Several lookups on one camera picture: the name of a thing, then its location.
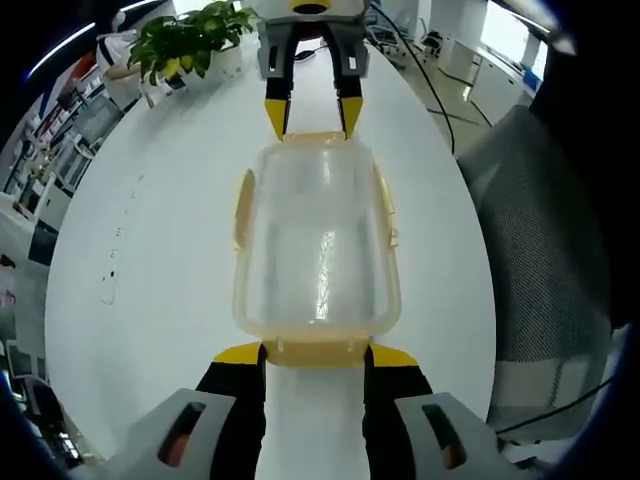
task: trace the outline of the white table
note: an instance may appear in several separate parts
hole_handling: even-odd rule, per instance
[[[290,132],[339,128],[331,76],[326,50],[296,67]],[[375,50],[363,90],[358,136],[389,181],[400,231],[402,315],[378,342],[416,357],[435,391],[484,418],[495,317],[471,197],[433,119]],[[183,93],[152,110],[141,102],[110,135],[51,267],[49,375],[105,457],[132,422],[195,387],[214,355],[256,340],[231,316],[232,219],[245,170],[275,141],[265,84],[252,62],[211,97]]]

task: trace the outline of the green leaf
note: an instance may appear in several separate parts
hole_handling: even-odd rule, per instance
[[[228,14],[231,6],[227,2],[212,2],[202,9],[202,14],[206,16]]]
[[[196,23],[198,16],[200,15],[200,10],[192,10],[190,12],[186,12],[184,15],[186,15],[186,17],[178,21],[185,25],[193,25]]]
[[[238,35],[237,33],[229,32],[227,34],[227,38],[234,46],[237,47],[238,45],[240,45],[240,35]]]
[[[159,58],[159,59],[157,59],[153,64],[153,70],[155,72],[163,71],[164,68],[167,66],[168,62],[169,62],[168,58]]]
[[[131,56],[127,62],[127,65],[132,65],[142,62],[144,60],[153,60],[156,57],[156,52],[151,45],[139,44],[131,49]]]
[[[211,66],[211,52],[201,50],[193,57],[193,68],[200,78],[204,78]]]
[[[211,42],[211,47],[210,50],[214,51],[214,52],[219,52],[220,50],[222,50],[226,44],[226,36],[225,38],[219,38],[216,39],[214,41]]]
[[[193,57],[191,55],[183,55],[180,57],[180,65],[187,73],[191,73],[193,70]]]
[[[155,32],[161,30],[165,23],[175,22],[175,20],[176,19],[174,17],[168,15],[153,18],[149,20],[144,27],[142,27],[142,30],[140,31],[140,37],[151,36]]]
[[[242,10],[240,10],[238,13],[244,13],[246,14],[248,17],[258,17],[258,14],[256,13],[256,11],[251,8],[251,7],[244,7]]]
[[[163,72],[166,78],[173,77],[180,70],[180,59],[179,58],[171,58],[167,62],[167,65],[164,67]]]
[[[140,77],[144,78],[147,75],[147,73],[151,71],[152,67],[153,67],[153,62],[150,59],[145,58],[141,60],[140,61]]]
[[[221,18],[210,18],[204,23],[205,32],[213,32],[224,27],[224,20],[222,20]]]

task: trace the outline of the white flower pot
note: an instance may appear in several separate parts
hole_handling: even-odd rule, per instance
[[[211,52],[211,65],[200,78],[195,70],[183,73],[182,81],[187,90],[192,92],[212,92],[223,83],[231,80],[242,71],[242,50],[240,47],[230,47],[219,52]]]

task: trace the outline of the white cabinet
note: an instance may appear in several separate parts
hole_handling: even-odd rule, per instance
[[[62,220],[67,213],[71,197],[55,185],[56,177],[51,174],[47,186],[38,201],[34,216],[56,231],[60,231]]]
[[[471,100],[492,125],[500,121],[515,105],[531,103],[535,93],[524,85],[522,77],[492,56],[482,55],[482,63],[474,83]]]
[[[438,67],[454,79],[466,83],[473,82],[473,61],[478,56],[475,48],[470,48],[447,35],[442,43]]]

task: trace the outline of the potted plant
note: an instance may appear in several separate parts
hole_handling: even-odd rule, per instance
[[[242,56],[240,37],[252,32],[252,8],[234,10],[231,3],[213,2],[184,18],[157,17],[142,28],[131,49],[129,65],[140,63],[140,74],[152,85],[162,74],[171,85],[181,78],[187,85],[193,79],[208,77],[221,83],[238,70]]]

